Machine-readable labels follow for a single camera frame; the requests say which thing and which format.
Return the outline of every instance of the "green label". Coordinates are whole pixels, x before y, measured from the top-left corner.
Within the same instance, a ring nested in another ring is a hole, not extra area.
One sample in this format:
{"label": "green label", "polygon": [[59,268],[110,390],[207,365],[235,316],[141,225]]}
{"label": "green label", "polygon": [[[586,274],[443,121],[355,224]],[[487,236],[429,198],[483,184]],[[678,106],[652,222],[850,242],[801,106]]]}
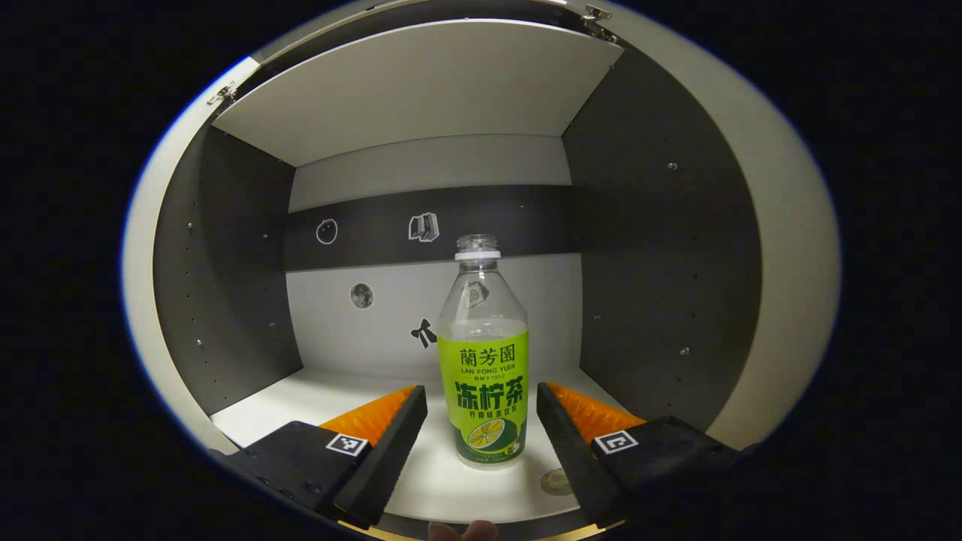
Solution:
{"label": "green label", "polygon": [[438,352],[458,453],[482,464],[521,453],[528,417],[528,331],[489,342],[439,336]]}

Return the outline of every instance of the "bottle neck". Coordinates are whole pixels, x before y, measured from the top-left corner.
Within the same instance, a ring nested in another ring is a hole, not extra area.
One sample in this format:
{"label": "bottle neck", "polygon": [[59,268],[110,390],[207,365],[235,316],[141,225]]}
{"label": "bottle neck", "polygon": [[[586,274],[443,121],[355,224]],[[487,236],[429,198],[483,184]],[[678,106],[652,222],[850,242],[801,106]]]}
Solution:
{"label": "bottle neck", "polygon": [[461,265],[461,274],[467,272],[497,272],[496,259],[464,259],[458,263]]}

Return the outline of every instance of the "fingertip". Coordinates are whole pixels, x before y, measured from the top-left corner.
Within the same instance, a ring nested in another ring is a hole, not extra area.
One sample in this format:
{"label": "fingertip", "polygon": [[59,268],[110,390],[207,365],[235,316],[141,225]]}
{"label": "fingertip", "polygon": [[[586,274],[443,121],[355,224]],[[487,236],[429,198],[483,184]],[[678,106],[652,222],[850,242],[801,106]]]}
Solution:
{"label": "fingertip", "polygon": [[428,541],[457,541],[461,536],[454,528],[438,522],[427,523]]}
{"label": "fingertip", "polygon": [[494,541],[497,539],[497,526],[489,521],[474,521],[465,531],[465,541]]}

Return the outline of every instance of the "plastic bottle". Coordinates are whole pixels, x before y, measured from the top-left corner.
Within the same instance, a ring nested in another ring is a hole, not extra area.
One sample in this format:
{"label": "plastic bottle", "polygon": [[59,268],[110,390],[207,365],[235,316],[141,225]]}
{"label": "plastic bottle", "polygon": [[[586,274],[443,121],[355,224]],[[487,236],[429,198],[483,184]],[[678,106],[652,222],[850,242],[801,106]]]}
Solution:
{"label": "plastic bottle", "polygon": [[497,271],[493,235],[458,239],[454,280],[438,320],[448,419],[472,468],[494,470],[524,451],[528,413],[528,314]]}

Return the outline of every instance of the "orange foam pad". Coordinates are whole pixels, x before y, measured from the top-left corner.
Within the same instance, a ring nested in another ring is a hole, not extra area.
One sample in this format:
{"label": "orange foam pad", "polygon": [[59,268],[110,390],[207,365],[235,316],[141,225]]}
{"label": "orange foam pad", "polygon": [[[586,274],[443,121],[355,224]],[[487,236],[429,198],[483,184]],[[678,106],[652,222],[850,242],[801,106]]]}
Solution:
{"label": "orange foam pad", "polygon": [[389,395],[381,397],[375,401],[368,402],[361,407],[352,409],[343,415],[320,425],[321,428],[334,430],[341,434],[364,438],[372,446],[376,446],[378,440],[388,429],[388,425],[401,409],[401,404],[408,399],[415,390],[416,385],[395,391]]}
{"label": "orange foam pad", "polygon": [[630,413],[625,413],[604,402],[586,397],[581,393],[572,391],[567,387],[562,387],[547,381],[548,388],[558,397],[558,401],[568,412],[571,421],[578,429],[586,445],[590,445],[592,440],[598,436],[625,430],[632,426],[638,426],[645,422],[640,417],[635,417]]}

